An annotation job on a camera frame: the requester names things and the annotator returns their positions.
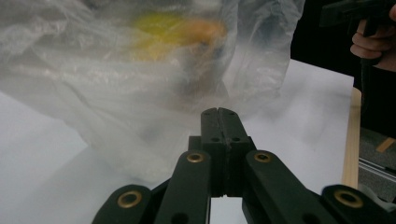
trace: black tool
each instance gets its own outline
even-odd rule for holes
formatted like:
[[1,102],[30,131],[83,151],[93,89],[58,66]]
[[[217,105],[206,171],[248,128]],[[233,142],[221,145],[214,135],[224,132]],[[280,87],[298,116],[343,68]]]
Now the black tool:
[[116,190],[93,224],[206,224],[210,199],[223,195],[242,197],[249,224],[396,223],[355,189],[336,185],[314,194],[275,154],[256,149],[236,113],[212,108],[169,180],[153,190]]
[[[359,21],[367,20],[363,36],[375,35],[381,24],[396,25],[396,22],[389,17],[389,11],[395,4],[396,0],[346,0],[329,4],[322,8],[319,26],[349,22],[348,33],[355,34]],[[362,113],[368,107],[371,68],[380,61],[381,58],[361,59]]]

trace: yellow object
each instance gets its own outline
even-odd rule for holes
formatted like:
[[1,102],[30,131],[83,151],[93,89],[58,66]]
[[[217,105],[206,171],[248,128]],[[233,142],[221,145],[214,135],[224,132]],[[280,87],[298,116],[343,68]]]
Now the yellow object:
[[163,12],[151,12],[138,18],[133,28],[138,32],[134,37],[132,54],[139,61],[161,60],[181,46],[205,44],[214,48],[227,35],[221,21],[187,19]]

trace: human hand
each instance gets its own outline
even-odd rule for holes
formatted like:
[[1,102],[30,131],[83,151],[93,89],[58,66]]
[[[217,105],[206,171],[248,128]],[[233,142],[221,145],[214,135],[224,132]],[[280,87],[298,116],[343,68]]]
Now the human hand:
[[[389,12],[389,17],[396,21],[396,5]],[[366,21],[361,21],[358,31],[352,37],[353,45],[350,51],[364,59],[375,59],[382,56],[375,67],[396,72],[396,27],[381,25],[375,35],[364,37]]]

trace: white table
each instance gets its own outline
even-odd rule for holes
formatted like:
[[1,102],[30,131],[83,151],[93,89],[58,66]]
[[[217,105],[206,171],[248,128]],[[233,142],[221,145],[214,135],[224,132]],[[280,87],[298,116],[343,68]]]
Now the white table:
[[[352,77],[291,61],[280,97],[244,120],[247,134],[308,189],[339,184],[352,84]],[[132,184],[63,122],[1,92],[0,105],[1,223],[91,223],[115,189]],[[246,223],[240,200],[213,200],[211,223]]]

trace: plastic bag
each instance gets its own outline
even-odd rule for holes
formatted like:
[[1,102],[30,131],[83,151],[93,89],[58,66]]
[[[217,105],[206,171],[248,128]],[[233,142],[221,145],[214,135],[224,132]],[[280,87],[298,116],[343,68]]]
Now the plastic bag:
[[9,0],[0,91],[64,120],[119,170],[168,177],[199,114],[281,87],[304,0]]

